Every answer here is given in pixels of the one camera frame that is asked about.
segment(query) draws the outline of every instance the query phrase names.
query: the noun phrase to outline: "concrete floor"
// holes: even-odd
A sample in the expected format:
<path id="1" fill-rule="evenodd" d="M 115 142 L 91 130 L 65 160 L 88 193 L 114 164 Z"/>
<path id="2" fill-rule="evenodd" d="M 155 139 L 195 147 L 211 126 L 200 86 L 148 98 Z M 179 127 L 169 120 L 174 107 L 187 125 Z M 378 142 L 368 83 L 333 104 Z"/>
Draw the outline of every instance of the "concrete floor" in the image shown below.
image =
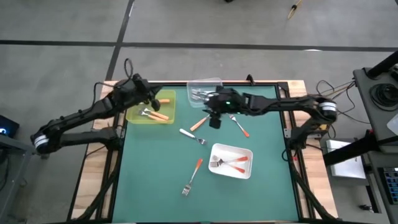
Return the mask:
<path id="1" fill-rule="evenodd" d="M 108 41 L 118 38 L 128 0 L 0 0 L 0 40 Z M 304 1 L 286 21 L 293 0 L 135 0 L 124 42 L 269 44 L 343 47 L 395 47 L 398 6 L 392 0 Z M 103 81 L 113 47 L 0 45 L 0 113 L 21 124 L 17 138 L 48 120 L 90 105 L 93 84 Z M 388 52 L 308 52 L 298 50 L 217 50 L 122 48 L 113 80 L 124 78 L 123 60 L 150 80 L 220 77 L 304 80 L 315 93 L 319 80 L 339 85 L 352 71 L 372 67 Z M 367 121 L 355 88 L 350 115 Z M 341 110 L 350 108 L 342 96 Z M 89 130 L 91 124 L 76 131 Z M 340 116 L 337 136 L 360 137 L 367 124 Z M 28 186 L 20 191 L 15 214 L 28 223 L 66 219 L 85 147 L 68 147 L 49 160 L 29 164 Z M 340 218 L 387 223 L 386 214 L 357 208 L 368 203 L 364 186 L 332 182 Z"/>

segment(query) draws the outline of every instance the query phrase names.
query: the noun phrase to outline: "white rectangular dish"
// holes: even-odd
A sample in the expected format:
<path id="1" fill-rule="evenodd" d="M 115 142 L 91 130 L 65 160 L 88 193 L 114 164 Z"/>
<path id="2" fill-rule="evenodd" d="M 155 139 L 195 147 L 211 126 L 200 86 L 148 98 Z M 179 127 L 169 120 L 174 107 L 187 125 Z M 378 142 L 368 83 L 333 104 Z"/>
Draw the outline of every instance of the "white rectangular dish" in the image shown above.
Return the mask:
<path id="1" fill-rule="evenodd" d="M 210 167 L 210 162 L 214 161 L 212 159 L 213 155 L 216 155 L 217 157 L 221 158 L 223 161 L 230 161 L 233 159 L 247 156 L 248 157 L 247 161 L 231 163 L 231 165 L 244 169 L 245 173 L 241 173 L 238 170 L 228 166 L 227 164 L 222 164 L 219 167 Z M 239 179 L 248 179 L 251 176 L 252 160 L 253 160 L 253 152 L 250 151 L 249 149 L 243 149 L 240 147 L 227 146 L 224 144 L 216 143 L 211 148 L 210 161 L 208 167 L 209 170 L 215 174 L 226 175 L 229 177 L 235 177 Z"/>

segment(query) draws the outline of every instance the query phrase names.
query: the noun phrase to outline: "wooden table frame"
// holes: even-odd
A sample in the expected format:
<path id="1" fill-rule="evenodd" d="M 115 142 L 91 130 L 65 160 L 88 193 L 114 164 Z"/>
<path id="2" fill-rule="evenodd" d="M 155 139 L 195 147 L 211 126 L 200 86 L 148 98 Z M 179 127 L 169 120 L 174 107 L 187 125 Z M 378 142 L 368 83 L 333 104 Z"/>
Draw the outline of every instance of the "wooden table frame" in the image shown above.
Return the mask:
<path id="1" fill-rule="evenodd" d="M 165 85 L 185 85 L 187 81 L 156 81 L 151 83 L 164 83 Z M 113 85 L 116 81 L 105 82 Z M 223 83 L 234 85 L 250 85 L 249 81 L 223 80 Z M 295 97 L 306 95 L 304 81 L 302 80 L 260 80 L 256 81 L 259 85 L 270 84 L 279 87 L 277 91 L 278 97 Z M 101 92 L 101 98 L 105 97 L 110 91 L 111 87 L 104 86 Z M 294 112 L 280 112 L 282 124 L 286 128 L 292 128 L 295 125 L 302 125 L 309 115 L 302 111 Z M 97 119 L 94 122 L 94 129 L 101 129 L 110 125 L 121 129 L 124 126 L 124 114 L 117 116 L 117 121 L 114 118 Z M 320 146 L 319 142 L 314 139 L 308 139 L 308 144 Z M 90 153 L 103 146 L 99 143 L 89 144 L 86 153 Z M 68 220 L 79 217 L 90 203 L 94 200 L 101 186 L 104 184 L 106 177 L 109 177 L 110 172 L 113 171 L 116 162 L 120 164 L 121 154 L 117 151 L 107 151 L 106 149 L 99 150 L 87 157 L 82 164 L 79 180 L 76 185 L 75 194 L 73 196 L 71 209 L 68 214 Z M 328 174 L 326 172 L 325 164 L 323 163 L 322 152 L 318 149 L 308 147 L 302 152 L 297 153 L 297 161 L 295 161 L 297 170 L 303 177 L 303 180 L 309 185 L 311 191 L 314 193 L 319 202 L 324 208 L 334 217 L 337 217 L 337 211 L 331 192 Z M 308 206 L 308 200 L 305 197 L 302 189 L 294 183 L 294 191 L 297 203 L 299 218 L 320 218 L 319 214 Z M 92 218 L 101 219 L 104 217 L 111 217 L 113 212 L 114 198 L 111 195 L 116 193 L 116 185 L 111 186 L 103 199 L 103 206 L 100 206 L 101 212 L 96 212 Z"/>

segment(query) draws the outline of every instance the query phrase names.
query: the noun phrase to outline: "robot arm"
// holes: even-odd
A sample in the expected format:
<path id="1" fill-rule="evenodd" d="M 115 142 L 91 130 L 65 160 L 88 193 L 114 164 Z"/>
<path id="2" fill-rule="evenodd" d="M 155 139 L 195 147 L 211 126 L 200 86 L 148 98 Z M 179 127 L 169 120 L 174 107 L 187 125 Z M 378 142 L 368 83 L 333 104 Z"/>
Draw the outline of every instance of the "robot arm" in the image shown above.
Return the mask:
<path id="1" fill-rule="evenodd" d="M 98 100 L 85 110 L 78 110 L 68 116 L 51 120 L 39 131 L 30 137 L 39 154 L 49 154 L 59 150 L 63 146 L 101 142 L 109 144 L 110 140 L 117 140 L 117 134 L 112 128 L 104 128 L 98 131 L 85 133 L 64 134 L 65 131 L 90 122 L 95 119 L 106 119 L 117 113 L 138 105 L 149 104 L 155 111 L 160 109 L 160 103 L 155 100 L 155 95 L 162 87 L 152 85 L 139 74 L 132 78 L 121 80 L 113 86 L 111 91 L 102 100 Z"/>
<path id="2" fill-rule="evenodd" d="M 259 116 L 269 111 L 304 111 L 311 118 L 301 127 L 293 128 L 289 138 L 290 149 L 303 149 L 307 136 L 316 131 L 322 124 L 332 124 L 337 119 L 336 103 L 328 98 L 307 95 L 294 98 L 270 99 L 243 93 L 240 95 L 232 88 L 218 87 L 209 95 L 205 110 L 210 114 L 210 126 L 220 128 L 221 115 L 224 113 Z"/>

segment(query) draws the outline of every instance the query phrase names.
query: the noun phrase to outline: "green tabletop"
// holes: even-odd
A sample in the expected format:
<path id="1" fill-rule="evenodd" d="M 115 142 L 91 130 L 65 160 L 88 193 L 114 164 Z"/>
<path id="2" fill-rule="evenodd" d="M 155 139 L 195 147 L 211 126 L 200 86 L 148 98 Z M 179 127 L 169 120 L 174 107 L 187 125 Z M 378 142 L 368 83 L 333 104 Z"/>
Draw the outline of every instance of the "green tabletop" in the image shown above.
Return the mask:
<path id="1" fill-rule="evenodd" d="M 232 86 L 239 92 L 275 98 L 274 86 Z M 194 132 L 208 141 L 200 145 L 179 133 L 206 116 L 192 108 L 184 86 L 169 86 L 177 93 L 174 124 L 127 124 L 114 223 L 126 222 L 231 222 L 297 221 L 297 208 L 278 112 L 264 116 L 236 115 L 250 134 L 246 138 L 228 116 L 220 129 L 208 121 Z M 250 149 L 252 173 L 247 180 L 209 171 L 215 143 Z M 197 160 L 203 159 L 188 197 L 188 184 Z"/>

